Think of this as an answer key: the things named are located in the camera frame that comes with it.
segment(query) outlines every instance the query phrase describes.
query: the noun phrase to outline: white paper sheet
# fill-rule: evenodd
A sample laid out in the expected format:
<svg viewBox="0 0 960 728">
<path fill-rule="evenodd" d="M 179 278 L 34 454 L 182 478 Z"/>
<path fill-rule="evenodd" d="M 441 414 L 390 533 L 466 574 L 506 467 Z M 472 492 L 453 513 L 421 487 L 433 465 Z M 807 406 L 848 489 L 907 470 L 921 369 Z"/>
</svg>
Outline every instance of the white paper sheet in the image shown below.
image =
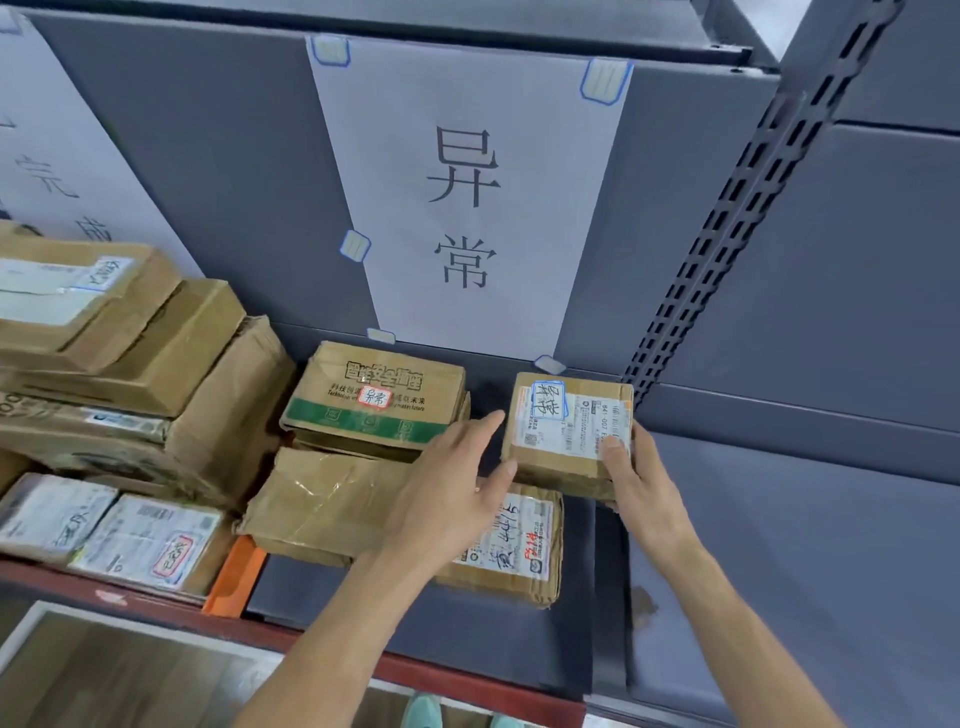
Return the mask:
<svg viewBox="0 0 960 728">
<path fill-rule="evenodd" d="M 306 51 L 379 327 L 552 354 L 631 66 L 340 36 Z"/>
<path fill-rule="evenodd" d="M 6 6 L 0 6 L 0 208 L 48 237 L 150 243 L 185 275 L 203 275 L 46 40 Z"/>
</svg>

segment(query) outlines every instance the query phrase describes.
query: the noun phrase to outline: white label sticker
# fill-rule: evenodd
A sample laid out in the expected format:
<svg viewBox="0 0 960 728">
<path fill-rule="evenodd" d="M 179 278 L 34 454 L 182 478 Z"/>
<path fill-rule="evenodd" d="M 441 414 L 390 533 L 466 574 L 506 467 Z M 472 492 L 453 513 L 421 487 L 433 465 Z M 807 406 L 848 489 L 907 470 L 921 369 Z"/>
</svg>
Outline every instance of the white label sticker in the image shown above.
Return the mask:
<svg viewBox="0 0 960 728">
<path fill-rule="evenodd" d="M 0 291 L 51 295 L 63 293 L 77 276 L 86 271 L 83 265 L 38 263 L 35 260 L 0 258 Z"/>
<path fill-rule="evenodd" d="M 84 273 L 73 281 L 73 287 L 83 291 L 106 293 L 133 263 L 131 257 L 102 255 Z"/>
<path fill-rule="evenodd" d="M 69 553 L 83 544 L 117 493 L 57 475 L 36 478 L 15 486 L 20 493 L 14 494 L 9 515 L 0 515 L 0 542 Z"/>
<path fill-rule="evenodd" d="M 70 567 L 178 589 L 222 518 L 205 509 L 122 496 Z"/>
<path fill-rule="evenodd" d="M 157 417 L 137 417 L 123 412 L 115 412 L 112 409 L 95 409 L 94 407 L 81 407 L 86 413 L 85 422 L 91 425 L 103 425 L 104 427 L 116 427 L 117 429 L 126 429 L 131 432 L 139 432 L 148 439 L 162 443 L 166 434 L 167 421 Z"/>
<path fill-rule="evenodd" d="M 552 529 L 551 501 L 508 493 L 491 529 L 453 563 L 546 581 Z"/>
<path fill-rule="evenodd" d="M 357 394 L 358 402 L 366 404 L 368 407 L 376 407 L 377 409 L 386 409 L 389 407 L 390 400 L 393 398 L 394 393 L 389 389 L 371 387 L 369 384 L 360 387 L 360 392 Z"/>
<path fill-rule="evenodd" d="M 544 419 L 533 409 L 530 387 L 521 387 L 516 404 L 514 445 L 598 460 L 600 441 L 618 437 L 630 449 L 631 409 L 627 402 L 606 397 L 566 394 L 568 414 Z"/>
</svg>

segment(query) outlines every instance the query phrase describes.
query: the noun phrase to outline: red-outlined label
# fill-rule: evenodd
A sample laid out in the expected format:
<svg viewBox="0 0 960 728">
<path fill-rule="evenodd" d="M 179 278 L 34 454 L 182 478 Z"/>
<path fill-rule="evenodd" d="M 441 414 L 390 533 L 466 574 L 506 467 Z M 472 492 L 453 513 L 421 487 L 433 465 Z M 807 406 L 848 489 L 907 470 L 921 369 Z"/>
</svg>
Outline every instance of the red-outlined label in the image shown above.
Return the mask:
<svg viewBox="0 0 960 728">
<path fill-rule="evenodd" d="M 357 394 L 358 402 L 374 409 L 386 409 L 390 406 L 390 400 L 393 398 L 394 393 L 389 389 L 371 387 L 369 384 L 360 387 L 360 392 Z"/>
<path fill-rule="evenodd" d="M 163 549 L 163 553 L 160 554 L 160 558 L 156 560 L 153 568 L 150 569 L 151 573 L 162 579 L 169 579 L 177 573 L 177 569 L 186 561 L 186 557 L 190 555 L 195 543 L 185 533 L 174 536 L 167 547 Z"/>
</svg>

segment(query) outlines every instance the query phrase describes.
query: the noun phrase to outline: cardboard box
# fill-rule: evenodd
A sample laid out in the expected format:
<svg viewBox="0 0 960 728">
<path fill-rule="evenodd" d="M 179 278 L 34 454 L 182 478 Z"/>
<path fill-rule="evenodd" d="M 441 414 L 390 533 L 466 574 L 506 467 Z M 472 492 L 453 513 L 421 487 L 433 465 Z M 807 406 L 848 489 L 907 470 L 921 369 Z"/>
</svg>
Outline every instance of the cardboard box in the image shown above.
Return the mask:
<svg viewBox="0 0 960 728">
<path fill-rule="evenodd" d="M 32 465 L 29 457 L 0 449 L 0 496 L 3 496 Z"/>
<path fill-rule="evenodd" d="M 204 597 L 235 537 L 215 508 L 123 495 L 70 561 L 87 576 Z"/>
<path fill-rule="evenodd" d="M 381 545 L 409 468 L 283 448 L 238 533 L 252 536 L 265 551 L 303 561 L 327 563 L 331 554 L 356 558 Z M 491 532 L 445 567 L 437 581 L 549 606 L 560 595 L 563 522 L 558 493 L 514 485 Z"/>
<path fill-rule="evenodd" d="M 0 371 L 0 389 L 21 395 L 176 417 L 240 327 L 229 284 L 180 285 L 133 345 L 98 375 Z"/>
<path fill-rule="evenodd" d="M 613 484 L 597 446 L 615 435 L 629 449 L 633 412 L 630 384 L 521 372 L 501 459 L 516 460 L 520 482 L 612 501 Z"/>
<path fill-rule="evenodd" d="M 93 414 L 78 422 L 79 416 L 63 413 L 84 408 L 49 401 L 39 406 L 32 398 L 10 395 L 6 405 L 0 402 L 0 447 L 55 471 L 114 473 L 172 485 L 196 502 L 237 510 L 260 461 L 276 450 L 278 438 L 267 432 L 268 424 L 276 421 L 294 371 L 267 318 L 249 319 L 182 414 L 167 423 L 162 443 L 151 439 L 154 433 L 144 437 L 123 426 L 148 418 L 87 410 Z M 12 409 L 10 398 L 31 401 Z"/>
<path fill-rule="evenodd" d="M 463 367 L 324 341 L 280 426 L 315 447 L 413 462 L 457 420 L 465 376 Z"/>
<path fill-rule="evenodd" d="M 0 551 L 65 564 L 116 496 L 107 485 L 26 473 L 0 498 Z"/>
<path fill-rule="evenodd" d="M 98 373 L 180 280 L 149 245 L 0 236 L 0 366 Z"/>
</svg>

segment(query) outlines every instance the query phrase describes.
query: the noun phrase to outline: gray wall panel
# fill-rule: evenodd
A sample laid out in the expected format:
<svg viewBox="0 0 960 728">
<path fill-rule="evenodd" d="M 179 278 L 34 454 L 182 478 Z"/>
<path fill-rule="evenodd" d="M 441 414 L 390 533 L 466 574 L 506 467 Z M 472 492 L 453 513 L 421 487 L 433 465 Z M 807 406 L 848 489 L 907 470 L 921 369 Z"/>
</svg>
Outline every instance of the gray wall panel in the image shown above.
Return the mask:
<svg viewBox="0 0 960 728">
<path fill-rule="evenodd" d="M 958 30 L 955 0 L 904 3 L 836 118 L 960 132 Z"/>
<path fill-rule="evenodd" d="M 960 485 L 960 433 L 654 384 L 637 417 L 657 432 Z"/>
<path fill-rule="evenodd" d="M 278 321 L 376 327 L 302 37 L 32 19 L 208 276 Z"/>
<path fill-rule="evenodd" d="M 776 87 L 755 71 L 635 65 L 556 358 L 623 374 Z"/>
<path fill-rule="evenodd" d="M 960 490 L 667 435 L 657 443 L 704 544 L 851 728 L 956 725 Z M 636 544 L 631 573 L 656 605 L 634 634 L 635 697 L 730 718 L 676 598 Z"/>
<path fill-rule="evenodd" d="M 820 133 L 660 379 L 960 431 L 960 140 Z"/>
</svg>

